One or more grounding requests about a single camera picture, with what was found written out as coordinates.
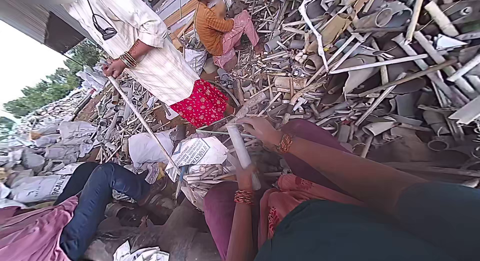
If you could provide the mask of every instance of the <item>sitting woman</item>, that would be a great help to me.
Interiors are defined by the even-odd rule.
[[[257,32],[247,10],[243,10],[234,19],[225,20],[225,3],[218,2],[215,11],[208,3],[213,0],[198,0],[198,6],[193,20],[200,41],[207,51],[213,55],[213,62],[220,68],[235,56],[233,47],[240,45],[240,38],[245,33],[252,43],[256,54],[262,48]]]
[[[361,158],[303,119],[281,131],[259,117],[237,123],[275,145],[293,174],[253,192],[249,166],[208,191],[205,219],[223,260],[478,259],[479,189]]]

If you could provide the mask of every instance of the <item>red patterned skirt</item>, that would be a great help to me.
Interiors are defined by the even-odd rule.
[[[228,98],[205,80],[197,80],[193,86],[190,97],[171,105],[170,108],[195,128],[223,119]]]

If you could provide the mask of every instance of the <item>tree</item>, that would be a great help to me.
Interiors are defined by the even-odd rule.
[[[101,58],[102,51],[88,39],[74,46],[67,54],[72,59],[67,59],[64,64],[68,69],[57,68],[55,73],[46,76],[48,80],[41,80],[33,87],[25,87],[21,91],[24,96],[4,104],[4,108],[20,118],[35,109],[65,97],[71,90],[77,88],[81,79],[75,74],[83,70],[82,65],[94,66]]]
[[[7,117],[0,117],[0,141],[8,137],[15,122]]]

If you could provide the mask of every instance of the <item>sky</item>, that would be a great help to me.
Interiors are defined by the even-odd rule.
[[[62,54],[37,42],[0,20],[1,92],[0,105],[22,97],[21,89],[33,86],[59,67],[66,68]],[[0,107],[0,117],[13,116]]]

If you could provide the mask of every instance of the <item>red bangle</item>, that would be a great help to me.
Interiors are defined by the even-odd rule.
[[[293,137],[289,134],[283,134],[277,149],[279,153],[285,154],[289,151],[291,144],[293,143]]]
[[[233,200],[237,203],[253,205],[254,198],[255,193],[253,191],[237,190]]]

